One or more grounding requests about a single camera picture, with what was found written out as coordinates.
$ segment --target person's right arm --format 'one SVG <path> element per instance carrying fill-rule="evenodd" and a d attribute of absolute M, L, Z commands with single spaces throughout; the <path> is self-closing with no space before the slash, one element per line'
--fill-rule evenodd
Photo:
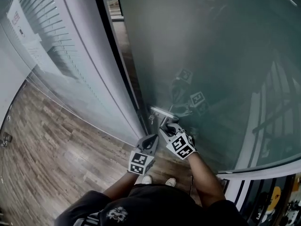
<path fill-rule="evenodd" d="M 217 201 L 225 200 L 220 182 L 199 154 L 191 154 L 188 161 L 203 208 L 208 208 Z"/>

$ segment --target white shoe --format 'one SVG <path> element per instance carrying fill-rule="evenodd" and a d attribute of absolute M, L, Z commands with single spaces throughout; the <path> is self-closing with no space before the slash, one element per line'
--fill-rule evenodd
<path fill-rule="evenodd" d="M 167 185 L 167 186 L 175 186 L 175 184 L 176 184 L 176 179 L 175 178 L 170 178 L 169 180 L 167 180 L 166 182 L 165 182 L 165 185 Z"/>
<path fill-rule="evenodd" d="M 152 178 L 149 175 L 146 175 L 143 179 L 142 179 L 142 184 L 151 184 L 152 183 Z"/>

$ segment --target person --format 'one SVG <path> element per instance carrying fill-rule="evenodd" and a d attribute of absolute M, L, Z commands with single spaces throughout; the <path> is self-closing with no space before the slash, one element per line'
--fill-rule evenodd
<path fill-rule="evenodd" d="M 138 176 L 127 172 L 103 193 L 87 192 L 65 210 L 55 226 L 232 225 L 246 226 L 234 203 L 225 199 L 217 177 L 198 153 L 188 162 L 202 207 L 175 188 L 176 180 L 152 184 L 150 176 L 134 185 Z"/>

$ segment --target white wall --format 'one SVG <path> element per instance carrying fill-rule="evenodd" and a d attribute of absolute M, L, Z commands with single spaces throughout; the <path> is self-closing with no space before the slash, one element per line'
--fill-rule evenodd
<path fill-rule="evenodd" d="M 30 69 L 11 45 L 0 26 L 0 126 Z"/>

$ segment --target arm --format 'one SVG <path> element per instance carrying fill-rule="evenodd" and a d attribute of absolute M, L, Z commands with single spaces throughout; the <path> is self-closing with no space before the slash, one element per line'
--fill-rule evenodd
<path fill-rule="evenodd" d="M 127 197 L 138 177 L 138 174 L 127 172 L 121 179 L 105 190 L 103 194 L 111 198 L 113 201 Z"/>
<path fill-rule="evenodd" d="M 191 154 L 188 161 L 202 206 L 208 208 L 214 202 L 225 200 L 220 182 L 199 154 Z"/>

